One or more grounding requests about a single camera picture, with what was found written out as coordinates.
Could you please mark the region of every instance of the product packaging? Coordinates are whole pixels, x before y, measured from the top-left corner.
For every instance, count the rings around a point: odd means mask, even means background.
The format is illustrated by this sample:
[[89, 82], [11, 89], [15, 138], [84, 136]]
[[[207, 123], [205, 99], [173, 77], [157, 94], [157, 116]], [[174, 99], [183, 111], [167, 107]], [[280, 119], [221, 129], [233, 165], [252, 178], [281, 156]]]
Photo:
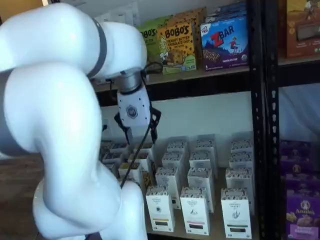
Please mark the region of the product packaging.
[[250, 168], [227, 168], [225, 171], [226, 186], [231, 189], [244, 189], [249, 200], [250, 213], [255, 215], [255, 198], [253, 175]]
[[124, 155], [121, 152], [107, 153], [102, 158], [103, 164], [115, 164], [117, 168], [124, 162]]
[[[135, 157], [135, 153], [130, 154], [128, 158], [128, 163], [131, 163]], [[142, 177], [145, 184], [145, 188], [148, 188], [151, 185], [156, 185], [156, 180], [154, 177], [152, 162], [149, 159], [148, 153], [139, 153], [136, 156], [134, 161], [135, 163], [139, 163], [142, 170]]]
[[211, 160], [212, 173], [214, 177], [218, 178], [218, 156], [217, 156], [217, 148], [216, 141], [214, 138], [212, 139], [198, 139], [195, 144], [196, 151], [208, 151], [209, 157]]
[[209, 213], [215, 212], [215, 188], [212, 170], [210, 168], [190, 168], [188, 172], [189, 187], [205, 188]]
[[307, 189], [286, 192], [286, 239], [319, 239], [320, 193]]
[[248, 65], [247, 16], [202, 24], [201, 42], [206, 71]]
[[150, 186], [145, 195], [153, 231], [173, 232], [175, 215], [172, 199], [166, 186]]
[[243, 189], [221, 189], [221, 205], [226, 238], [251, 239], [248, 195]]
[[181, 184], [177, 168], [159, 167], [156, 170], [155, 180], [158, 185], [166, 186], [172, 198], [174, 209], [181, 209], [180, 192]]
[[210, 219], [204, 187], [184, 187], [181, 191], [181, 206], [187, 234], [210, 234]]
[[320, 8], [317, 0], [286, 1], [286, 56], [320, 53]]

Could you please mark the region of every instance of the snack box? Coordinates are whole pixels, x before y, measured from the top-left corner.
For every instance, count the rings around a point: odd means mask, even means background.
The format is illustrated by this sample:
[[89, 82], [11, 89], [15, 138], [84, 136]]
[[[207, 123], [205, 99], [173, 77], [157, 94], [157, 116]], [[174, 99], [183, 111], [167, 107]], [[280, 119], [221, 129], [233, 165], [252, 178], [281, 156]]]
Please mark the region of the snack box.
[[302, 189], [313, 189], [320, 190], [320, 175], [319, 174], [308, 174], [299, 173], [285, 174], [285, 187], [286, 189], [302, 190]]
[[221, 206], [226, 238], [252, 239], [246, 191], [241, 188], [221, 189]]
[[247, 16], [202, 24], [201, 41], [206, 71], [247, 65]]
[[215, 188], [212, 170], [210, 168], [190, 168], [188, 172], [189, 187], [205, 188], [209, 213], [215, 212]]
[[195, 143], [196, 151], [209, 151], [209, 157], [211, 160], [212, 173], [214, 177], [218, 178], [218, 156], [217, 156], [217, 148], [216, 141], [214, 138], [211, 139], [198, 139]]
[[146, 191], [153, 231], [173, 232], [176, 225], [172, 199], [166, 186], [150, 186]]
[[285, 225], [287, 239], [319, 239], [320, 193], [307, 189], [288, 189]]
[[244, 189], [249, 199], [250, 213], [255, 215], [255, 198], [253, 175], [250, 168], [227, 168], [225, 171], [226, 186], [231, 189]]
[[180, 191], [181, 184], [177, 168], [159, 167], [156, 170], [155, 180], [158, 185], [163, 185], [168, 188], [172, 198], [172, 205], [174, 209], [181, 209]]
[[184, 187], [181, 191], [180, 200], [187, 234], [210, 234], [206, 195], [204, 187]]
[[286, 56], [320, 53], [320, 8], [317, 0], [286, 1]]
[[306, 141], [280, 141], [280, 156], [310, 158], [311, 143]]
[[171, 17], [172, 15], [158, 17], [156, 19], [146, 21], [143, 25], [137, 27], [145, 41], [148, 64], [153, 62], [161, 64], [157, 32], [158, 28], [165, 26]]

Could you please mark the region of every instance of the product box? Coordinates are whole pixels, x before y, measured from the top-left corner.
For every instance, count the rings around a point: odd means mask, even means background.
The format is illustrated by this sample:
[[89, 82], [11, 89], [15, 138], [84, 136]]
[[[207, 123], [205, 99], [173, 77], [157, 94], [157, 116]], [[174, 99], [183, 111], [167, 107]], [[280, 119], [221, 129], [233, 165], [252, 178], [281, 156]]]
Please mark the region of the product box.
[[[135, 153], [130, 154], [128, 158], [128, 163], [131, 163], [134, 157], [135, 157]], [[149, 159], [149, 154], [139, 152], [134, 162], [139, 163], [141, 166], [142, 177], [145, 184], [145, 188], [151, 185], [156, 185], [156, 180], [155, 180], [153, 169], [152, 169], [152, 163]]]
[[320, 194], [311, 190], [286, 192], [286, 238], [294, 240], [319, 239]]
[[314, 163], [308, 157], [282, 156], [280, 166], [282, 174], [306, 174], [315, 171]]
[[247, 65], [247, 16], [202, 24], [201, 41], [206, 71]]
[[119, 171], [115, 164], [104, 164], [116, 178], [119, 178]]
[[192, 21], [158, 28], [157, 41], [163, 74], [175, 74], [197, 69], [195, 26]]
[[164, 168], [177, 168], [180, 183], [184, 186], [188, 180], [183, 156], [181, 151], [167, 151], [161, 161]]
[[121, 152], [107, 153], [102, 158], [103, 164], [115, 164], [117, 168], [124, 162], [124, 155]]
[[286, 56], [320, 53], [320, 9], [317, 0], [286, 1]]
[[293, 190], [313, 189], [319, 191], [320, 175], [307, 173], [287, 173], [285, 174], [285, 187], [286, 189]]
[[206, 200], [208, 203], [209, 213], [215, 212], [215, 188], [214, 179], [212, 177], [212, 170], [210, 168], [190, 168], [188, 172], [189, 187], [205, 188]]
[[280, 141], [280, 156], [288, 156], [290, 158], [310, 158], [311, 143], [306, 141]]
[[187, 234], [210, 234], [210, 219], [204, 187], [184, 187], [181, 191], [181, 206]]
[[196, 151], [209, 151], [209, 157], [212, 165], [212, 173], [218, 178], [218, 156], [215, 139], [198, 139], [195, 144]]
[[221, 206], [225, 236], [233, 239], [251, 239], [251, 221], [248, 195], [243, 189], [221, 189]]
[[143, 25], [137, 27], [145, 41], [148, 64], [153, 62], [161, 64], [159, 44], [157, 41], [157, 29], [165, 26], [171, 17], [171, 15], [158, 17], [146, 21]]
[[[128, 168], [130, 166], [130, 163], [128, 162], [123, 162], [120, 167], [119, 167], [119, 175], [120, 178], [123, 179], [128, 171]], [[133, 179], [141, 188], [141, 191], [143, 193], [143, 195], [146, 194], [146, 186], [145, 183], [143, 181], [143, 177], [142, 177], [142, 171], [141, 171], [141, 165], [140, 163], [134, 163], [129, 175], [129, 178]]]
[[192, 152], [189, 163], [191, 168], [213, 169], [213, 163], [210, 159], [210, 152], [207, 150], [197, 150]]
[[110, 147], [110, 153], [122, 153], [125, 159], [128, 159], [131, 149], [127, 143], [113, 143]]
[[227, 168], [225, 171], [226, 186], [231, 189], [244, 189], [249, 199], [250, 213], [255, 215], [254, 182], [250, 168]]
[[175, 215], [172, 199], [166, 186], [150, 186], [145, 195], [153, 231], [173, 232]]
[[172, 198], [172, 205], [174, 209], [181, 209], [180, 191], [181, 184], [177, 168], [159, 167], [156, 170], [155, 180], [158, 185], [163, 185], [168, 188], [169, 194]]

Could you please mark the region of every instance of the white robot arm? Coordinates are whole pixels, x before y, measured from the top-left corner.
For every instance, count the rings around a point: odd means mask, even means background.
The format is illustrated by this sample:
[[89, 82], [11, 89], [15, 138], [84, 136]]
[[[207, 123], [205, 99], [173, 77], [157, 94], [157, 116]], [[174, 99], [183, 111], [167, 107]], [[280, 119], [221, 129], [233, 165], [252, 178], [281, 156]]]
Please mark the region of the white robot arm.
[[45, 175], [33, 199], [35, 223], [48, 239], [146, 240], [140, 188], [121, 189], [98, 162], [102, 118], [89, 78], [115, 78], [125, 131], [151, 125], [141, 72], [144, 41], [134, 27], [99, 25], [56, 3], [14, 16], [0, 27], [0, 159], [41, 153]]

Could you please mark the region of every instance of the white tea box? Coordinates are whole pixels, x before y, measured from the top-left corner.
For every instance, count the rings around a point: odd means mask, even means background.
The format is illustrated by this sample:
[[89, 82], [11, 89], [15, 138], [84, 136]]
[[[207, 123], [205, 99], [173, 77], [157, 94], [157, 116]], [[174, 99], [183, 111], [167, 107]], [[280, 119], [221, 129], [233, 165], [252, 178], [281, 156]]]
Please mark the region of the white tea box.
[[221, 206], [225, 236], [233, 239], [251, 239], [249, 200], [243, 189], [221, 189]]
[[177, 168], [180, 183], [187, 185], [187, 173], [184, 164], [184, 154], [181, 151], [167, 151], [164, 153], [161, 161], [164, 168]]
[[[119, 167], [120, 178], [124, 178], [125, 177], [129, 166], [130, 166], [130, 163], [128, 163], [128, 162], [123, 162], [120, 165], [120, 167]], [[141, 188], [141, 190], [142, 190], [142, 193], [146, 194], [146, 186], [145, 186], [145, 183], [143, 181], [140, 163], [134, 163], [132, 165], [132, 168], [131, 168], [131, 170], [129, 172], [128, 177], [133, 179], [136, 183], [138, 183], [140, 188]]]
[[153, 231], [173, 232], [175, 215], [172, 199], [166, 186], [150, 186], [146, 191], [146, 203]]
[[226, 186], [231, 189], [246, 189], [250, 213], [255, 215], [255, 198], [253, 175], [250, 168], [227, 168], [225, 171]]
[[188, 172], [189, 187], [205, 188], [209, 213], [215, 212], [215, 189], [212, 170], [210, 168], [191, 167]]
[[198, 139], [195, 144], [195, 150], [201, 151], [205, 150], [208, 151], [211, 165], [212, 165], [212, 172], [215, 178], [218, 178], [218, 155], [217, 155], [217, 148], [216, 148], [216, 141], [215, 139]]
[[124, 155], [121, 152], [107, 153], [102, 158], [103, 164], [115, 164], [117, 168], [124, 162]]
[[110, 153], [122, 153], [127, 159], [131, 153], [130, 146], [127, 143], [113, 143], [110, 147]]
[[210, 234], [210, 219], [204, 187], [184, 187], [181, 191], [181, 206], [187, 234]]
[[190, 167], [196, 169], [213, 169], [210, 152], [207, 150], [194, 151], [189, 159]]
[[118, 168], [115, 164], [104, 164], [116, 178], [119, 178]]
[[[135, 157], [135, 153], [130, 154], [128, 158], [128, 163], [131, 163]], [[150, 185], [156, 185], [156, 180], [152, 170], [152, 162], [149, 158], [149, 153], [139, 153], [134, 161], [135, 163], [140, 163], [142, 170], [142, 177], [146, 188]]]
[[181, 184], [179, 180], [178, 169], [159, 167], [155, 174], [155, 180], [158, 185], [163, 185], [168, 188], [169, 194], [171, 195], [173, 208], [181, 209]]

